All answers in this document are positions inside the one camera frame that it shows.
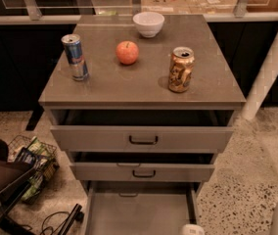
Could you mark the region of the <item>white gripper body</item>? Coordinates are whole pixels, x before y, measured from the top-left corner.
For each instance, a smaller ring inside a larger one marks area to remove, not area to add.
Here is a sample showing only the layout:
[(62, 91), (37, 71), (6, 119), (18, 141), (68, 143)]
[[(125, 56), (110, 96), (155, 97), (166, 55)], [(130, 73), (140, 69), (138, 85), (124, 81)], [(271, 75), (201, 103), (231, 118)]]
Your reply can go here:
[(181, 227), (179, 235), (205, 235), (205, 230), (197, 224), (185, 224)]

